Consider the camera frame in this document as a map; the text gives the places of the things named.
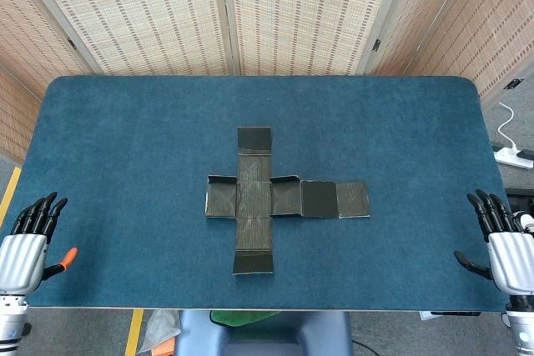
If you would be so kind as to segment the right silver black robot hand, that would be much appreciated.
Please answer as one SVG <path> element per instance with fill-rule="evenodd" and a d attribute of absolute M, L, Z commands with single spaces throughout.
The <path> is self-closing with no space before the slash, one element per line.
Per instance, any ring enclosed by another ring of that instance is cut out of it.
<path fill-rule="evenodd" d="M 458 250 L 456 261 L 507 295 L 534 295 L 534 235 L 522 231 L 517 212 L 495 194 L 477 189 L 466 197 L 475 210 L 490 265 L 476 264 Z"/>

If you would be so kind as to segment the green cloth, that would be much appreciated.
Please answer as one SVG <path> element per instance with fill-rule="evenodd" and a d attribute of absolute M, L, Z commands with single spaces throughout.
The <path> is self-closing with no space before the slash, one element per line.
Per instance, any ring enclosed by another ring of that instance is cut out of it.
<path fill-rule="evenodd" d="M 212 310 L 209 314 L 210 321 L 224 327 L 237 328 L 280 314 L 279 311 L 230 311 Z"/>

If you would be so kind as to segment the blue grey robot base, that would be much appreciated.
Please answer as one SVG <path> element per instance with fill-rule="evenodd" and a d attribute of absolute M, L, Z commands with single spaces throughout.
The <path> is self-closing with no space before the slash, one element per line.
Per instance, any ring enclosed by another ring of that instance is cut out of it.
<path fill-rule="evenodd" d="M 174 356 L 353 356 L 346 312 L 284 311 L 230 327 L 209 311 L 184 310 L 180 323 Z"/>

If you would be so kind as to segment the black equipment box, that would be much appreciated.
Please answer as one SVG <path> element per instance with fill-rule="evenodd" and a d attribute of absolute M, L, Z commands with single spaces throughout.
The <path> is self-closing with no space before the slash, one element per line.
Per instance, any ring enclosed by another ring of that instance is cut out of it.
<path fill-rule="evenodd" d="M 511 211 L 526 212 L 534 217 L 534 189 L 506 188 Z"/>

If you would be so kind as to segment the clear plastic bag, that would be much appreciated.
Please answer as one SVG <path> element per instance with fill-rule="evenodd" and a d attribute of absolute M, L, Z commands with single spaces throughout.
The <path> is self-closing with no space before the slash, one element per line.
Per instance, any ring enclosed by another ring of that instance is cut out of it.
<path fill-rule="evenodd" d="M 143 344 L 138 353 L 151 351 L 164 341 L 177 337 L 181 332 L 178 310 L 155 309 L 147 323 Z"/>

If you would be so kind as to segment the woven folding screen panel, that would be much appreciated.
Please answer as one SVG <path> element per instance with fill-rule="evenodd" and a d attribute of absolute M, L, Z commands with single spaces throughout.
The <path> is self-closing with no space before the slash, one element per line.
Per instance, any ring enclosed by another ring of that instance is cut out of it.
<path fill-rule="evenodd" d="M 224 0 L 234 74 L 362 75 L 393 0 Z"/>
<path fill-rule="evenodd" d="M 471 80 L 488 99 L 534 61 L 534 0 L 448 0 L 410 75 Z"/>
<path fill-rule="evenodd" d="M 446 0 L 391 0 L 376 36 L 380 45 L 370 53 L 365 73 L 381 76 L 407 73 L 445 3 Z"/>
<path fill-rule="evenodd" d="M 0 0 L 0 68 L 38 100 L 55 78 L 103 72 L 79 26 L 75 1 Z"/>
<path fill-rule="evenodd" d="M 76 0 L 103 72 L 235 75 L 224 0 Z"/>
<path fill-rule="evenodd" d="M 22 165 L 32 140 L 41 103 L 0 68 L 0 153 Z"/>

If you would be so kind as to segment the blue felt-covered table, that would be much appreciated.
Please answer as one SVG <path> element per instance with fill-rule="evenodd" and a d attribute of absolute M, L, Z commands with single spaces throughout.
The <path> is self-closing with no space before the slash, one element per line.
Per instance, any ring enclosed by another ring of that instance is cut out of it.
<path fill-rule="evenodd" d="M 274 272 L 235 276 L 235 226 L 208 219 L 237 130 L 266 126 L 275 175 L 368 186 L 368 218 L 277 218 Z M 0 241 L 67 199 L 49 249 L 73 266 L 34 307 L 502 310 L 466 271 L 486 246 L 467 200 L 504 195 L 479 97 L 459 77 L 61 77 L 42 103 Z"/>

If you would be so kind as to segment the white power strip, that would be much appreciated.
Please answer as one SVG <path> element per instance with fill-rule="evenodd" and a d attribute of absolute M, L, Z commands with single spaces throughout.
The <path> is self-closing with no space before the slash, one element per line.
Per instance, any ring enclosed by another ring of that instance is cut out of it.
<path fill-rule="evenodd" d="M 533 161 L 517 157 L 517 154 L 521 150 L 504 147 L 500 144 L 492 144 L 491 147 L 494 153 L 494 159 L 497 163 L 526 170 L 534 168 Z"/>

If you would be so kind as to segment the yellow floor tape strip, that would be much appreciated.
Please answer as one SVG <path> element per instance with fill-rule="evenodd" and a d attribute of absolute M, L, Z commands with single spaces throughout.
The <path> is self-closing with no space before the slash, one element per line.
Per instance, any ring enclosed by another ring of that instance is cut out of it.
<path fill-rule="evenodd" d="M 132 313 L 124 356 L 136 356 L 143 316 L 144 310 L 141 308 L 136 308 Z"/>
<path fill-rule="evenodd" d="M 8 212 L 8 208 L 10 206 L 10 203 L 12 202 L 13 195 L 18 185 L 18 180 L 19 180 L 21 172 L 22 172 L 22 169 L 20 167 L 15 167 L 13 169 L 13 173 L 9 179 L 8 185 L 5 189 L 5 192 L 2 198 L 2 202 L 0 202 L 0 228 L 3 225 L 4 219 L 6 218 L 6 215 Z"/>

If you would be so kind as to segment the black foldable cardboard box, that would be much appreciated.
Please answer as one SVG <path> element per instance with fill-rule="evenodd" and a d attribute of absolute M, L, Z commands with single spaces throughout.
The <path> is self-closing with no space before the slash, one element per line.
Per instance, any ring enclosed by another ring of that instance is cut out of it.
<path fill-rule="evenodd" d="M 236 222 L 234 275 L 274 272 L 272 219 L 368 218 L 366 182 L 303 180 L 271 175 L 269 127 L 239 127 L 238 174 L 209 175 L 205 216 Z"/>

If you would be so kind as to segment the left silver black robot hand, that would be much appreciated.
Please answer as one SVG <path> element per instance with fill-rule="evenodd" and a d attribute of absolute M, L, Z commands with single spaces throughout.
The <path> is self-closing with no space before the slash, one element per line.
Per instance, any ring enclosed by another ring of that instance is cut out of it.
<path fill-rule="evenodd" d="M 78 249 L 68 250 L 63 259 L 47 266 L 48 247 L 57 227 L 66 198 L 55 192 L 23 209 L 12 230 L 0 243 L 0 297 L 23 298 L 33 293 L 42 281 L 71 267 Z"/>

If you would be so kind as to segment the orange object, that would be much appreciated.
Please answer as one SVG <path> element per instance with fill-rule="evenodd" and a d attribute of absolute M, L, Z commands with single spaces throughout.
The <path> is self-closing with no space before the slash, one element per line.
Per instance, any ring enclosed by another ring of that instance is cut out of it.
<path fill-rule="evenodd" d="M 151 356 L 174 356 L 176 338 L 169 338 L 151 349 Z"/>

